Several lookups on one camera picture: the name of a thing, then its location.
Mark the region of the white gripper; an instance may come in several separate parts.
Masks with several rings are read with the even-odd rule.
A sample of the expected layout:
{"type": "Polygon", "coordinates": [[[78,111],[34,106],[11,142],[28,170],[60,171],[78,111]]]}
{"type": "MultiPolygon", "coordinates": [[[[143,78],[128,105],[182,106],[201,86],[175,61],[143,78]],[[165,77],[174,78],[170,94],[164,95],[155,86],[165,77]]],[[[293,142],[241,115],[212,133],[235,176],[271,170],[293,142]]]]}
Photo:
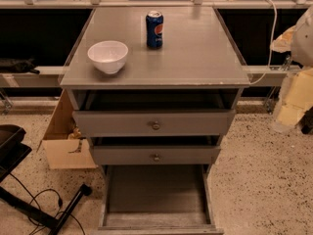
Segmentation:
{"type": "Polygon", "coordinates": [[[282,83],[279,101],[274,108],[272,128],[287,132],[295,128],[313,107],[313,68],[288,74],[282,83]]]}

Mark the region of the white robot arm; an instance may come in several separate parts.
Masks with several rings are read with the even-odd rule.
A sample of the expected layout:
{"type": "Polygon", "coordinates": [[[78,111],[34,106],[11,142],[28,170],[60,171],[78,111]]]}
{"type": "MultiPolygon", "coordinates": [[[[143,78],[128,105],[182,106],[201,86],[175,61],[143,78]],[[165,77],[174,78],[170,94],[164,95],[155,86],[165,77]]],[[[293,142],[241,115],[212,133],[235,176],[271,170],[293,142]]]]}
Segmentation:
{"type": "Polygon", "coordinates": [[[313,6],[270,45],[270,49],[291,52],[291,59],[303,65],[301,71],[289,74],[282,83],[279,102],[273,114],[272,127],[289,131],[313,107],[313,6]]]}

